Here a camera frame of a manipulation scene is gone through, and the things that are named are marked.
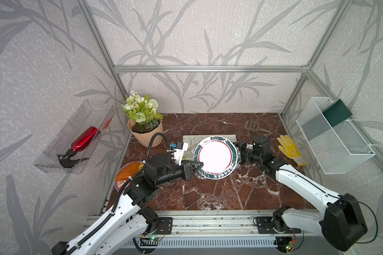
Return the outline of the cream plastic wrap dispenser box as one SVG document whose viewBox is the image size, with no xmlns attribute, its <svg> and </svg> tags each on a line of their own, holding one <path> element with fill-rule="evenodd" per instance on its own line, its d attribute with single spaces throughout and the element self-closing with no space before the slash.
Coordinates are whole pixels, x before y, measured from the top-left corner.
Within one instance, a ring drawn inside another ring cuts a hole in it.
<svg viewBox="0 0 383 255">
<path fill-rule="evenodd" d="M 194 159 L 194 151 L 198 144 L 204 140 L 205 138 L 211 137 L 214 135 L 188 135 L 188 136 L 183 136 L 183 143 L 187 143 L 188 150 L 184 154 L 184 159 L 186 160 L 193 160 Z M 236 135 L 216 135 L 220 137 L 227 138 L 231 142 L 237 142 Z"/>
</svg>

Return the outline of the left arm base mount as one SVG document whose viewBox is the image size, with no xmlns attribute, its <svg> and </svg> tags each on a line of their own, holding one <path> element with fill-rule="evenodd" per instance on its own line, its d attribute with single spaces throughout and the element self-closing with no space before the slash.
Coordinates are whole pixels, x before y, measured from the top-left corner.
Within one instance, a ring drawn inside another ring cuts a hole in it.
<svg viewBox="0 0 383 255">
<path fill-rule="evenodd" d="M 159 234 L 167 235 L 171 234 L 173 227 L 172 217 L 159 217 L 148 225 L 144 234 Z"/>
</svg>

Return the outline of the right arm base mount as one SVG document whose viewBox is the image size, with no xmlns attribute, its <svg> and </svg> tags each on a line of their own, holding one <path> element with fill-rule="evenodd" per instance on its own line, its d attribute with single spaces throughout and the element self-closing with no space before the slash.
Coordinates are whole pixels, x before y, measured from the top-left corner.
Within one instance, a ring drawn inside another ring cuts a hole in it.
<svg viewBox="0 0 383 255">
<path fill-rule="evenodd" d="M 259 234 L 301 234 L 298 228 L 289 228 L 282 220 L 274 217 L 255 217 L 253 224 Z"/>
</svg>

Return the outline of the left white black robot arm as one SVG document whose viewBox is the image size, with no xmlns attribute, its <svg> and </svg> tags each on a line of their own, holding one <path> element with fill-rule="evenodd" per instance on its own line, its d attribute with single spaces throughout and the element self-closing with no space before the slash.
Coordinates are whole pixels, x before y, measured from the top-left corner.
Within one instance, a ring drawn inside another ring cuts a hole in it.
<svg viewBox="0 0 383 255">
<path fill-rule="evenodd" d="M 167 154 L 147 156 L 144 166 L 120 188 L 113 206 L 76 238 L 57 243 L 52 254 L 111 255 L 128 241 L 156 231 L 159 216 L 147 204 L 157 196 L 159 187 L 188 181 L 204 165 L 183 160 L 187 149 L 185 143 L 178 142 L 171 144 Z"/>
</svg>

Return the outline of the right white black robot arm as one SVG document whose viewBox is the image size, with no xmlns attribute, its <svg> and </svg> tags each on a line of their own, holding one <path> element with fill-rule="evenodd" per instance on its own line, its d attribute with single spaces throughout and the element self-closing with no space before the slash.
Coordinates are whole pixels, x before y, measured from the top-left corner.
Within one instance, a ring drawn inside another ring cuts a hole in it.
<svg viewBox="0 0 383 255">
<path fill-rule="evenodd" d="M 324 237 L 339 251 L 347 251 L 368 231 L 360 202 L 349 193 L 341 195 L 311 180 L 286 160 L 274 156 L 265 136 L 234 144 L 240 154 L 240 163 L 256 165 L 265 175 L 289 187 L 317 212 L 282 207 L 272 216 L 272 227 L 278 232 L 299 229 Z"/>
</svg>

